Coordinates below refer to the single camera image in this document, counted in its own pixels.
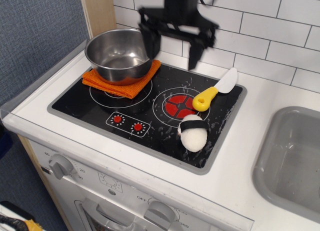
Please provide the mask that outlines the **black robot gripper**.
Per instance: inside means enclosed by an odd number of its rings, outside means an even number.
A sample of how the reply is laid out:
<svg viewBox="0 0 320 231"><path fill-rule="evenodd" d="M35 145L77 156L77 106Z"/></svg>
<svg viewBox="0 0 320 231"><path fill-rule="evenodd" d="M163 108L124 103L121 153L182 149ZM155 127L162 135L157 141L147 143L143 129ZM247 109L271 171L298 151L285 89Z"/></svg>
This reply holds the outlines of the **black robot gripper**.
<svg viewBox="0 0 320 231"><path fill-rule="evenodd" d="M190 42L188 69L193 70L205 48L213 47L218 24L198 11L198 1L164 0L164 7L141 7L139 29L146 54L154 59L161 47L161 36Z"/></svg>

